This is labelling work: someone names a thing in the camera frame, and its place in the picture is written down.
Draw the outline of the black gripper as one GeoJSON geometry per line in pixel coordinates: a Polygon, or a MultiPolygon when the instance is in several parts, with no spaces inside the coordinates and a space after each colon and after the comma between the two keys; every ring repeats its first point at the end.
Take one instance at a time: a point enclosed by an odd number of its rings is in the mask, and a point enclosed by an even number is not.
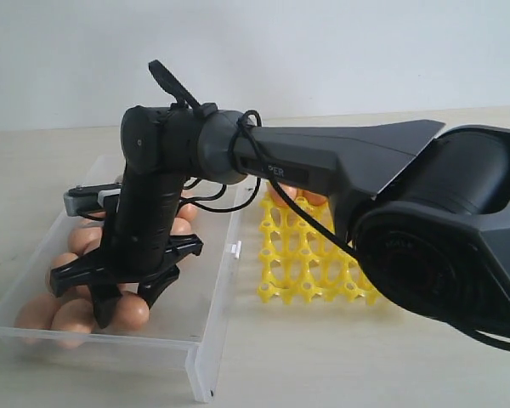
{"type": "Polygon", "coordinates": [[[122,298],[121,284],[136,284],[137,294],[152,306],[179,278],[178,263],[190,255],[200,255],[202,248],[203,242],[195,234],[172,235],[162,245],[113,242],[52,269],[49,285],[56,297],[75,286],[87,285],[95,321],[99,328],[106,328],[122,298]]]}

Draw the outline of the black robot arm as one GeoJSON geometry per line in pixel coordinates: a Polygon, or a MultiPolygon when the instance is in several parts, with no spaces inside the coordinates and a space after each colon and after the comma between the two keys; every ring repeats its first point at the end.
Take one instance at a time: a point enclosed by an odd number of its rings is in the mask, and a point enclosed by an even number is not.
{"type": "Polygon", "coordinates": [[[249,175],[324,196],[326,238],[401,308],[510,352],[510,129],[417,120],[370,127],[265,127],[259,114],[174,103],[128,109],[118,195],[108,184],[65,195],[69,214],[105,211],[100,247],[53,269],[61,296],[86,285],[99,326],[119,285],[155,302],[201,252],[174,236],[188,179],[236,184],[249,175]]]}

